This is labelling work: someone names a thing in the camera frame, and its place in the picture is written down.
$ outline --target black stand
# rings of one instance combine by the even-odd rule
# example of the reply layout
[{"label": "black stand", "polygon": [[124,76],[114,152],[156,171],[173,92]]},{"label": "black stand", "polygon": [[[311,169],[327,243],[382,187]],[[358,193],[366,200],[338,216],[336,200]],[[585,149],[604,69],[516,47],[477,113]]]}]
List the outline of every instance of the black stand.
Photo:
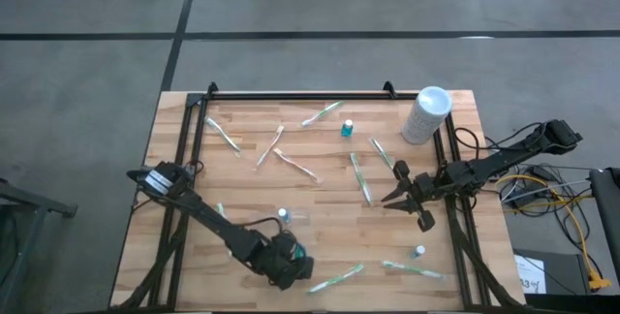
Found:
[{"label": "black stand", "polygon": [[38,194],[26,192],[15,188],[6,180],[0,178],[0,199],[7,200],[12,204],[0,205],[1,208],[13,208],[23,206],[34,210],[34,217],[30,223],[25,241],[17,250],[16,259],[11,269],[8,270],[6,283],[2,284],[0,290],[0,314],[13,313],[16,300],[16,292],[23,281],[26,266],[30,253],[32,252],[41,227],[46,219],[48,212],[58,212],[65,218],[73,218],[78,210],[77,205],[67,205],[59,203],[50,198]]}]

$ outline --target blue bottle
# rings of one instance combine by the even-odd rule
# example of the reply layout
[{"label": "blue bottle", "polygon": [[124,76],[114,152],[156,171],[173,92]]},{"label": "blue bottle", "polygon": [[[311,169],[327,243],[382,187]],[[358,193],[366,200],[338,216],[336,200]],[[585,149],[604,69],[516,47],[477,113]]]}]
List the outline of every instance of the blue bottle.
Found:
[{"label": "blue bottle", "polygon": [[343,137],[350,137],[353,133],[353,121],[351,119],[345,120],[345,123],[342,124],[342,130],[340,130],[340,135]]}]

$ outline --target white container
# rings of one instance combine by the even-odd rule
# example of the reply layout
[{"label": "white container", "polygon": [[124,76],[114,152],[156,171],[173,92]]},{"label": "white container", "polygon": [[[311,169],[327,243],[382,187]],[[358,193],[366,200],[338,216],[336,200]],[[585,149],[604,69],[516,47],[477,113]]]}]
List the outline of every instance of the white container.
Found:
[{"label": "white container", "polygon": [[411,144],[427,142],[451,109],[452,98],[448,91],[437,86],[424,87],[402,127],[403,138]]}]

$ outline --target black metal frame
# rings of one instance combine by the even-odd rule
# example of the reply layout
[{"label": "black metal frame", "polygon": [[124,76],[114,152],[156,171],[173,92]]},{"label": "black metal frame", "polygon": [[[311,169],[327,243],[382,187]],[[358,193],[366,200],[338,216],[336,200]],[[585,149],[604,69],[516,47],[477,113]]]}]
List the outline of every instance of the black metal frame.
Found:
[{"label": "black metal frame", "polygon": [[[415,100],[418,96],[417,93],[397,93],[394,90],[391,82],[386,81],[383,87],[383,91],[378,92],[268,92],[268,93],[218,93],[218,87],[215,83],[211,83],[208,90],[204,94],[188,94],[185,110],[183,112],[183,118],[181,121],[181,129],[179,133],[179,141],[176,148],[176,154],[174,162],[177,165],[183,165],[183,156],[186,148],[187,137],[189,133],[189,127],[194,107],[199,107],[199,115],[196,124],[196,133],[194,136],[194,143],[192,147],[192,154],[189,161],[189,165],[195,166],[198,163],[201,153],[201,138],[203,134],[203,124],[201,121],[206,116],[206,108],[209,101],[238,101],[238,100],[251,100],[251,101],[267,101],[267,100]],[[452,160],[460,160],[460,153],[456,138],[453,132],[454,124],[451,115],[446,119],[446,126],[448,129],[448,140],[450,145],[450,152]],[[435,144],[435,154],[437,156],[438,166],[442,165],[446,161],[446,154],[443,147],[443,141],[439,130],[433,135],[433,141]],[[467,236],[478,253],[480,253],[480,245],[478,242],[478,234],[476,232],[474,216],[471,211],[469,200],[462,200],[463,204],[463,218],[467,227]],[[456,199],[453,197],[446,198],[446,210],[449,216],[449,230],[450,236],[452,236],[452,245],[454,253],[454,261],[456,264],[456,272],[458,276],[459,289],[464,307],[473,304],[471,289],[469,286],[469,279],[467,274],[467,268],[465,267],[465,259],[461,248],[453,242],[453,233],[458,226],[456,220]],[[162,231],[160,234],[160,242],[156,258],[156,266],[158,269],[155,271],[156,276],[153,277],[152,270],[140,284],[140,289],[145,296],[146,292],[149,292],[148,302],[146,307],[139,308],[139,312],[162,312],[162,311],[174,311],[176,305],[176,299],[178,295],[178,286],[181,273],[181,265],[183,261],[183,250],[185,247],[185,237],[187,235],[188,228],[188,216],[186,214],[181,215],[175,232],[171,237],[172,217],[174,211],[172,207],[167,207]],[[162,270],[171,254],[174,254],[172,261],[172,273],[170,277],[169,292],[167,295],[166,303],[160,304],[160,289],[162,286]],[[486,284],[481,279],[479,272],[474,269],[477,276],[477,283],[480,293],[480,304],[490,305],[490,298],[486,288]],[[119,310],[124,312],[130,308],[112,308],[113,310]]]},{"label": "black metal frame", "polygon": [[2,297],[0,297],[0,313],[11,313],[16,304],[16,292],[23,281],[28,259],[39,238],[47,214],[49,212],[58,212],[64,218],[73,218],[78,211],[78,206],[62,204],[50,198],[27,192],[14,187],[3,179],[0,179],[0,198],[11,202],[11,204],[0,205],[0,207],[14,208],[23,206],[32,209],[34,214],[26,239],[20,245],[19,250],[17,250],[13,267],[9,269],[10,273],[8,274],[7,282],[0,289],[6,289],[2,292]]}]

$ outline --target wooden tabletop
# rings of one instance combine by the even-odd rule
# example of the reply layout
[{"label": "wooden tabletop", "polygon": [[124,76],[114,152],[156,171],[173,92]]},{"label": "wooden tabletop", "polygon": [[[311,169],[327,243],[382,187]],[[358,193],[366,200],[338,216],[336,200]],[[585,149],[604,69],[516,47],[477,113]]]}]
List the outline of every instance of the wooden tabletop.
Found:
[{"label": "wooden tabletop", "polygon": [[[456,127],[467,127],[483,139],[472,91],[451,91]],[[185,92],[162,94],[148,146],[146,165],[173,161],[185,103]],[[264,276],[251,273],[229,257],[223,241],[196,221],[190,222],[182,265],[177,310],[428,310],[460,309],[458,285],[448,220],[443,201],[425,204],[434,215],[435,227],[422,233],[415,215],[383,209],[380,199],[395,188],[396,181],[368,141],[375,138],[390,157],[406,160],[411,177],[436,170],[432,141],[406,143],[400,135],[413,101],[346,101],[315,124],[301,128],[301,121],[324,109],[326,101],[224,101],[209,102],[207,114],[239,145],[240,158],[210,127],[201,143],[204,170],[196,190],[207,204],[224,205],[234,223],[275,216],[279,207],[292,217],[291,231],[315,259],[312,279],[295,281],[282,292],[269,286]],[[354,122],[354,134],[343,138],[346,119]],[[190,157],[197,119],[193,119],[185,157]],[[270,153],[258,171],[257,161],[269,146],[277,127],[284,133],[277,143],[285,154],[318,175],[309,176]],[[444,144],[449,156],[448,141]],[[463,159],[474,152],[460,147]],[[370,185],[373,203],[368,206],[350,161],[355,152],[363,176]],[[147,204],[132,217],[112,304],[130,295],[150,269],[157,251],[164,208]],[[480,194],[474,217],[485,262],[513,297],[524,302],[508,230],[496,196]],[[257,227],[271,236],[270,224]],[[410,259],[414,246],[426,254]],[[385,269],[388,260],[442,272],[448,279]],[[345,273],[358,263],[359,274],[316,294],[313,286]],[[469,267],[472,291],[475,277]],[[167,293],[170,272],[165,274]]]}]

